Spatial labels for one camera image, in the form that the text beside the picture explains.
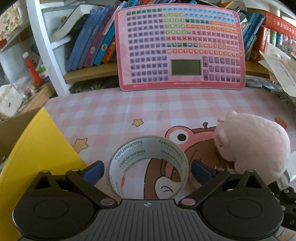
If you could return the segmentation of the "pink plush pig toy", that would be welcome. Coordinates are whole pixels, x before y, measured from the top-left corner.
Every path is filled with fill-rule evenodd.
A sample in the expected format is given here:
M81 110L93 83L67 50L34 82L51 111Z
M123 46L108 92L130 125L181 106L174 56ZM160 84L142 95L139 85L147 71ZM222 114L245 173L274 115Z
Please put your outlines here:
M291 153L290 139L282 126L235 111L218 118L214 142L221 157L234 164L236 173L253 169L266 184L281 177Z

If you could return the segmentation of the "pink cartoon desk mat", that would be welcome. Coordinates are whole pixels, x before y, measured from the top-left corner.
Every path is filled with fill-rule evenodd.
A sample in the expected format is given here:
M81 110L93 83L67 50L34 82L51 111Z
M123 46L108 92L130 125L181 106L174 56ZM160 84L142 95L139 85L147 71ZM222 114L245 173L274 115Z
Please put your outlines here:
M127 141L160 136L177 143L189 161L233 171L217 153L213 140L218 118L233 110L281 124L295 151L295 110L275 94L243 90L162 89L124 92L118 88L49 99L45 108L86 164L108 163Z

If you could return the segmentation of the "yellow cardboard box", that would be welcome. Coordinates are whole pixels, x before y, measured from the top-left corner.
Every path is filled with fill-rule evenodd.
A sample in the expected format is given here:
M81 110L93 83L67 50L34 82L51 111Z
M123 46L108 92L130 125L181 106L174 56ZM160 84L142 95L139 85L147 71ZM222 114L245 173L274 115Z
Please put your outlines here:
M40 171L62 175L87 166L43 107L1 123L1 161L1 240L20 238L12 212Z

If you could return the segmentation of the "white tissue pack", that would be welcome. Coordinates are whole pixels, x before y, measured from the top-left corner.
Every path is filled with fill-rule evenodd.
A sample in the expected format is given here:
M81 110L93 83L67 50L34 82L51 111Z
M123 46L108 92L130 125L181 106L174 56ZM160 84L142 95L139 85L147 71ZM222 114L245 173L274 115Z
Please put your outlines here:
M20 108L23 97L12 84L1 86L1 119L11 118Z

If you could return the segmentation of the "red toy bottle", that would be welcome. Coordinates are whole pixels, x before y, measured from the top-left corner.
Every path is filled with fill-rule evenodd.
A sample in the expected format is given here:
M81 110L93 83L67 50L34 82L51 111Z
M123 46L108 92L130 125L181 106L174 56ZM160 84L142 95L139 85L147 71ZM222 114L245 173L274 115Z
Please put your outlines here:
M34 84L37 86L41 86L43 83L43 80L41 79L38 72L36 71L33 63L29 60L28 52L23 53L23 58L24 58L25 62L27 63L27 66L28 66L29 72L33 78Z

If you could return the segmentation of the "stack of papers and books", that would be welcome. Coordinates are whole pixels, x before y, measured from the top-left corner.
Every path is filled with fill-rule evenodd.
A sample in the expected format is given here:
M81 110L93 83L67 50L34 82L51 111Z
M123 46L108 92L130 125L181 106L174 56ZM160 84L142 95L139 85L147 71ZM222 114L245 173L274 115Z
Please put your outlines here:
M269 81L281 89L293 106L295 106L295 58L271 44L267 44L264 51L260 51L263 57L257 64L246 62L246 74Z

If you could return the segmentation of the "pink learning keyboard tablet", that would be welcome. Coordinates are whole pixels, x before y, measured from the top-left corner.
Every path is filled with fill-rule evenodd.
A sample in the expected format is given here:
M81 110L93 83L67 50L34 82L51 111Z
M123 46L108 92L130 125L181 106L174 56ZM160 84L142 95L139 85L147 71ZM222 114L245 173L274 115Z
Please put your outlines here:
M151 4L115 13L124 91L245 87L239 15L199 4Z

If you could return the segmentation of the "row of blue books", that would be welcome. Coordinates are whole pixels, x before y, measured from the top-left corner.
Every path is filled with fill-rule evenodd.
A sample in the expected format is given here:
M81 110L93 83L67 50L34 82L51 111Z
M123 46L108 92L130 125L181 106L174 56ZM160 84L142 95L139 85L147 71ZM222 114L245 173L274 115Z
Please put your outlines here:
M118 8L135 6L137 1L115 1L112 5L91 10L75 41L66 71L91 67L105 37L106 27L113 24L113 15Z

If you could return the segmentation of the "red dictionary box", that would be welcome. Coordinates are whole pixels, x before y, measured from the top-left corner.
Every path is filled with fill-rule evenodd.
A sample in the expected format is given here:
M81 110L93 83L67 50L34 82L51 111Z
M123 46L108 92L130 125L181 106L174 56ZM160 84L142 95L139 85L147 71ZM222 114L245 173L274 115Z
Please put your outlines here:
M263 26L280 34L286 35L289 38L295 39L296 29L294 25L270 12L264 11L264 15L265 19L262 24Z

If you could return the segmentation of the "white wooden bookshelf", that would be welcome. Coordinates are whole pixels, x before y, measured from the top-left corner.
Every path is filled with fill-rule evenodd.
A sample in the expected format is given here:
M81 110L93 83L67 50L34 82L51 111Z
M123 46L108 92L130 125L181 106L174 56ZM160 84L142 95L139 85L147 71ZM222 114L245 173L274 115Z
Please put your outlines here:
M93 65L77 70L65 70L75 41L90 11L97 10L100 6L112 5L114 2L109 1L107 4L100 4L99 1L26 2L29 21L38 51L58 95L67 95L69 86L78 81L112 75L118 76L114 18L117 11L126 8L118 8L115 11L113 24L105 29L105 37ZM169 1L137 1L135 6L151 4L176 3ZM189 4L214 6L203 1L191 1ZM245 13L241 13L239 10L233 11L239 15L244 56L246 56L256 39L256 32L260 27L264 27L262 25L265 19L264 11L256 9L250 9Z

